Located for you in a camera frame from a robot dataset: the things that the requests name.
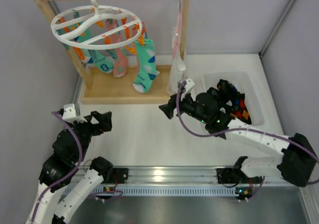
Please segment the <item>mint green sock blue hexagon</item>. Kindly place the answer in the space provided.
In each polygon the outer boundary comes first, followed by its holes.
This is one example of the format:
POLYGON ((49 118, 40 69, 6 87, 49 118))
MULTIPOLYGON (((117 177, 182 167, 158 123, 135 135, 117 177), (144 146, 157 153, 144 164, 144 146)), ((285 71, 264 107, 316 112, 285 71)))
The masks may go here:
POLYGON ((156 68, 155 45, 151 39, 145 39, 140 45, 135 41, 139 70, 133 82, 134 89, 139 93, 147 93, 155 78, 160 74, 156 68))

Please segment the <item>pink sock green patches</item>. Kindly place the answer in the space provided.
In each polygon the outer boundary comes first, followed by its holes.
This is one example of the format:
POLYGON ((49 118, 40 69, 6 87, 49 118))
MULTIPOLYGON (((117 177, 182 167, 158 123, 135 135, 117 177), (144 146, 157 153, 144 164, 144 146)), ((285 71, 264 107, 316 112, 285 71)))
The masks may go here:
MULTIPOLYGON (((107 19, 105 21, 105 25, 108 31, 117 28, 117 20, 114 19, 107 19)), ((121 34, 114 33, 111 35, 106 36, 105 38, 105 44, 110 45, 113 43, 119 43, 122 42, 123 39, 121 37, 121 34)), ((124 76, 127 72, 128 68, 128 58, 126 54, 124 53, 122 48, 116 48, 116 49, 111 49, 107 50, 107 52, 110 54, 110 56, 114 60, 114 68, 113 68, 113 76, 115 78, 120 78, 124 76)))

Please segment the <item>round white clip hanger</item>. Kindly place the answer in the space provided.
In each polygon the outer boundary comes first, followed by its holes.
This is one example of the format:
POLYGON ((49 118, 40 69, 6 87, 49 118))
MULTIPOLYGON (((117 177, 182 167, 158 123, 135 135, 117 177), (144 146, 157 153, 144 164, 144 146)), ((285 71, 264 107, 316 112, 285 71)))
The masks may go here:
POLYGON ((110 50, 144 38, 142 21, 131 11, 109 5, 68 9, 51 21, 51 31, 61 43, 79 49, 110 50))

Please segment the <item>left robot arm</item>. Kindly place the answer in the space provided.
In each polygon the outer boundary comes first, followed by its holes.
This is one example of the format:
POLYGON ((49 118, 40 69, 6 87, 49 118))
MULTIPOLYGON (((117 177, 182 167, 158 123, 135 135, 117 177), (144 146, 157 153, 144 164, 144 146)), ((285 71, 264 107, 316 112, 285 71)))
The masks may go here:
POLYGON ((116 187, 128 179, 127 168, 115 168, 99 156, 91 161, 82 179, 63 198, 92 137, 111 131, 112 113, 92 111, 82 116, 78 104, 67 104, 52 115, 63 123, 64 129, 52 145, 53 154, 43 163, 28 224, 67 224, 88 197, 102 199, 103 195, 110 195, 111 201, 120 197, 122 192, 116 187))

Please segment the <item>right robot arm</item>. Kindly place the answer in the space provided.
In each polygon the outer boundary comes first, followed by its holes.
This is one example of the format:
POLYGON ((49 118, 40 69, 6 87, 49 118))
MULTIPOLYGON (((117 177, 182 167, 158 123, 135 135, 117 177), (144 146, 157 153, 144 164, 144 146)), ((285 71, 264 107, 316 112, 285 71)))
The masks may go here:
POLYGON ((200 93, 195 99, 191 94, 184 98, 173 95, 168 104, 159 108, 169 119, 174 111, 177 116, 185 113, 204 123, 209 136, 242 143, 266 154, 262 158, 239 157, 233 166, 238 177, 281 177, 297 187, 311 184, 310 177, 319 159, 304 135, 276 135, 255 129, 223 112, 210 93, 200 93))

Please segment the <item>wooden rack base tray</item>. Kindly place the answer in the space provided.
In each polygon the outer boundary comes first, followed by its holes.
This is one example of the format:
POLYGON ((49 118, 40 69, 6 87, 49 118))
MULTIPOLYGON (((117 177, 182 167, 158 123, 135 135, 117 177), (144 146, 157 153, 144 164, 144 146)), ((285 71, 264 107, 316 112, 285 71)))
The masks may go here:
POLYGON ((115 78, 111 73, 103 73, 96 67, 89 67, 91 87, 83 86, 80 101, 85 105, 124 105, 124 104, 164 104, 169 100, 167 85, 170 65, 157 65, 160 74, 145 93, 137 92, 133 81, 137 74, 136 67, 129 67, 127 73, 115 78))

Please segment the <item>white plastic bag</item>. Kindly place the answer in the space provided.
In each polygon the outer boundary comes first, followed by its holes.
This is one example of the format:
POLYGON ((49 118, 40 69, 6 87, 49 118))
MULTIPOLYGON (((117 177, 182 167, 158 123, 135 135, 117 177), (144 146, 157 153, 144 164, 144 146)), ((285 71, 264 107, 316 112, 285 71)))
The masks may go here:
POLYGON ((183 78, 186 65, 180 55, 180 28, 177 26, 172 33, 172 61, 167 85, 167 93, 171 96, 177 93, 178 82, 183 78))

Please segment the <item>argyle red orange sock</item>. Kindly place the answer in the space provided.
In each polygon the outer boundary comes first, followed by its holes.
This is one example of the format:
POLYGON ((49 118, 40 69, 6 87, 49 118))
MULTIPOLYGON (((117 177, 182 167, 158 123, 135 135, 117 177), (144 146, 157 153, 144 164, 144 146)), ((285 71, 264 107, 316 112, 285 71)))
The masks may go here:
POLYGON ((245 94, 239 92, 239 95, 240 96, 236 100, 236 115, 234 117, 240 119, 242 122, 246 124, 252 124, 251 116, 245 104, 245 94))

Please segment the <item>white plastic basket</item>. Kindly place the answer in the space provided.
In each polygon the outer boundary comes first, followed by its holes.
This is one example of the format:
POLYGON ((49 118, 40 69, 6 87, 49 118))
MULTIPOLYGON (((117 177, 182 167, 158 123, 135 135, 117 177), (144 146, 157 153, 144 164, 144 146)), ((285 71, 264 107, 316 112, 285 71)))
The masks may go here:
POLYGON ((218 106, 246 124, 262 126, 265 117, 257 89, 245 71, 221 71, 202 76, 202 91, 217 98, 218 106))

